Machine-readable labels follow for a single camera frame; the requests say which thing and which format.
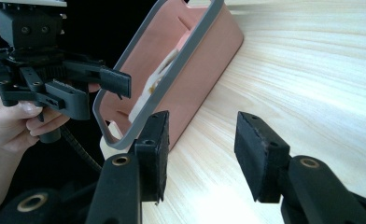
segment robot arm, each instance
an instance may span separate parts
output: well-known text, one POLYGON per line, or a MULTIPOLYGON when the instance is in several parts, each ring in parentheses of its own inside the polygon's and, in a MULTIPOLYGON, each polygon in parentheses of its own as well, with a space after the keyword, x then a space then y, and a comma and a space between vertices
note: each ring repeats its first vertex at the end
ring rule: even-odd
MULTIPOLYGON (((66 52, 57 46, 63 18, 52 12, 66 3, 53 0, 0 0, 0 96, 5 106, 33 101, 72 119, 89 119, 88 83, 131 97, 131 77, 107 68, 88 55, 66 52)), ((60 138, 59 130, 40 136, 44 143, 60 138)))

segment metal bolt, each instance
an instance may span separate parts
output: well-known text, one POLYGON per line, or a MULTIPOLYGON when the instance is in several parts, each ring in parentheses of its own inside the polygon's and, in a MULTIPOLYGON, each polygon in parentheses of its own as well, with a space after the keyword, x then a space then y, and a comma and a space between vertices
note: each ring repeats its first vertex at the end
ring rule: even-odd
POLYGON ((117 157, 112 161, 113 165, 116 165, 116 166, 122 166, 122 165, 128 164, 129 162, 130 162, 130 158, 128 158, 128 157, 117 157))
POLYGON ((317 161, 314 161, 312 159, 309 158, 302 158, 300 160, 300 163, 308 168, 318 168, 319 167, 319 163, 317 161))
POLYGON ((17 210, 23 213, 32 212, 41 207, 47 201, 48 197, 49 195, 45 192, 40 192, 29 196, 18 204, 17 210))

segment black cable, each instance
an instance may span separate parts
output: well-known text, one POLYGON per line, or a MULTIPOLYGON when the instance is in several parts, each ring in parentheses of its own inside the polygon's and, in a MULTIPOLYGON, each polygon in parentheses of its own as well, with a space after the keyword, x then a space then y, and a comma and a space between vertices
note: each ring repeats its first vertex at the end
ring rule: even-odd
POLYGON ((66 126, 61 126, 61 135, 66 140, 67 143, 76 151, 76 153, 83 159, 86 163, 90 165, 90 167, 96 172, 100 173, 102 167, 96 162, 90 154, 84 149, 84 147, 77 141, 75 136, 70 133, 70 131, 66 128, 66 126))

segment human hand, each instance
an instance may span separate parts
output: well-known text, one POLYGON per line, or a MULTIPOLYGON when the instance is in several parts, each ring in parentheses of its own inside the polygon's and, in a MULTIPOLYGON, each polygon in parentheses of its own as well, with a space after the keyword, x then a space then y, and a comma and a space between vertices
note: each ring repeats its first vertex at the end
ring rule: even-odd
MULTIPOLYGON (((89 90, 97 91, 99 85, 91 84, 89 90)), ((0 204, 26 149, 38 141, 38 135, 53 131, 68 120, 57 111, 36 107, 30 102, 4 106, 0 98, 0 204), (44 122, 36 117, 41 112, 44 122)))

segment wood grain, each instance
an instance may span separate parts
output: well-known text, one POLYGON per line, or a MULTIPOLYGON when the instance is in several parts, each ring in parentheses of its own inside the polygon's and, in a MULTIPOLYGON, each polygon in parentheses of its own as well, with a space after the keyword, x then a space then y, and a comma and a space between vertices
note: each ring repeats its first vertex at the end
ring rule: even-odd
POLYGON ((283 223, 236 161, 238 111, 366 197, 366 1, 225 3, 245 41, 171 151, 165 201, 144 204, 144 223, 283 223))

